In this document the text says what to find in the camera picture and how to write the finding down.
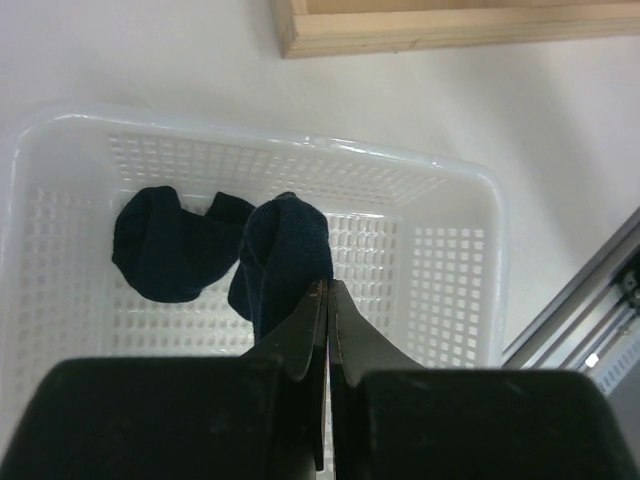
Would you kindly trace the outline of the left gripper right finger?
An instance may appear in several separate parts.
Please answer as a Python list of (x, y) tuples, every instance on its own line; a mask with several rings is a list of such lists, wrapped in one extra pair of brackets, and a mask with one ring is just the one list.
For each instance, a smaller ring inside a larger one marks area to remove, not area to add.
[(635, 479), (613, 412), (585, 375), (415, 362), (328, 289), (339, 479)]

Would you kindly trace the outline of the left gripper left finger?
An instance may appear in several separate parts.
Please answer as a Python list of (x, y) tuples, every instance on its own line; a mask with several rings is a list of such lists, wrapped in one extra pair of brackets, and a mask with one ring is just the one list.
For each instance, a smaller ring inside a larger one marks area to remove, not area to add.
[(56, 365), (1, 463), (5, 479), (312, 479), (324, 467), (328, 285), (236, 357)]

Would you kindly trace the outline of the navy blue sock pair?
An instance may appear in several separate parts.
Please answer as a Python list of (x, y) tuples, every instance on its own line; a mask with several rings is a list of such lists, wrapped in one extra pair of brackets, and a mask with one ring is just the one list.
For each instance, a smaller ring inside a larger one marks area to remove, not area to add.
[(297, 307), (310, 286), (334, 276), (325, 215), (292, 192), (247, 220), (228, 302), (260, 342)]

